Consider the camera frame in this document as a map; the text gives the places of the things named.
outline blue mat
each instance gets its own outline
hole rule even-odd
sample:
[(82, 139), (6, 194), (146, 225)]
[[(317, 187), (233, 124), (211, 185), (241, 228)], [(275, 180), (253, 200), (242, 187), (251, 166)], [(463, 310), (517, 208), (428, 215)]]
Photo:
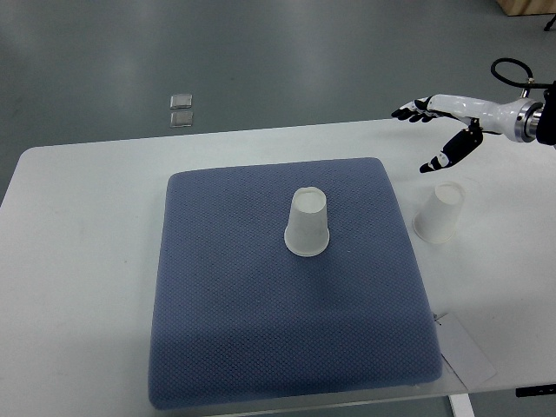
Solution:
[[(330, 243), (283, 241), (300, 187)], [(433, 315), (374, 158), (205, 169), (169, 180), (149, 398), (159, 409), (417, 384), (440, 377)]]

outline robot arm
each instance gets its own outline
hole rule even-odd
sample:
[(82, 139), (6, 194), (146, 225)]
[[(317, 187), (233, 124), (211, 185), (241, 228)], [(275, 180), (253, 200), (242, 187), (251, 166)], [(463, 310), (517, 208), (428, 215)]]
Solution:
[[(495, 67), (500, 62), (517, 63), (529, 75), (527, 83), (515, 83), (500, 76)], [(392, 117), (409, 122), (430, 122), (437, 117), (451, 117), (466, 124), (435, 156), (420, 167), (420, 172), (449, 168), (461, 161), (483, 141), (483, 133), (503, 134), (513, 142), (538, 142), (556, 145), (556, 82), (535, 84), (531, 70), (511, 58), (493, 63), (491, 72), (504, 83), (523, 88), (521, 98), (507, 104), (498, 104), (477, 98), (438, 94), (414, 100), (397, 109)], [(546, 88), (546, 104), (527, 98), (532, 88)]]

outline robotic finger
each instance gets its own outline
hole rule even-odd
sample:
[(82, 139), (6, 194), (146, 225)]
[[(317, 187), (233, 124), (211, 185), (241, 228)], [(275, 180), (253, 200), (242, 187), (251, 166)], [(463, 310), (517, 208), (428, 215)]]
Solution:
[(430, 122), (435, 117), (441, 117), (442, 115), (436, 114), (427, 108), (427, 105), (432, 97), (421, 98), (419, 100), (413, 100), (408, 104), (401, 106), (399, 109), (392, 113), (392, 117), (398, 120), (407, 120), (409, 122), (415, 123), (422, 121), (424, 123)]
[(473, 120), (468, 129), (463, 129), (444, 145), (440, 153), (431, 162), (419, 168), (421, 173), (438, 171), (450, 168), (483, 143), (483, 132), (476, 120)]

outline upside-down cup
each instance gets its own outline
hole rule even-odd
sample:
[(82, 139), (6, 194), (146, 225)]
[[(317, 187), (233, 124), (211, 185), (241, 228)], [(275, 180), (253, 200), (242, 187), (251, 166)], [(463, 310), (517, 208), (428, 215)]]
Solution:
[(315, 256), (327, 248), (329, 239), (327, 197), (316, 187), (298, 189), (284, 232), (286, 246), (298, 256)]
[(424, 241), (444, 243), (455, 234), (465, 200), (465, 190), (455, 182), (443, 182), (414, 218), (415, 233)]

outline concrete floor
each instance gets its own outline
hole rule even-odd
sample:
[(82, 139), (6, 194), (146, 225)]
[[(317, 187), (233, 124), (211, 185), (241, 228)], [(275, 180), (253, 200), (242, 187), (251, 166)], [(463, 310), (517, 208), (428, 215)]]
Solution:
[[(494, 0), (0, 0), (0, 199), (36, 146), (380, 119), (440, 92), (509, 102), (520, 92), (490, 64), (518, 58), (551, 83), (549, 19)], [(181, 92), (194, 125), (171, 129)], [(556, 414), (555, 396), (472, 403), (478, 417)], [(298, 414), (452, 415), (445, 398)]]

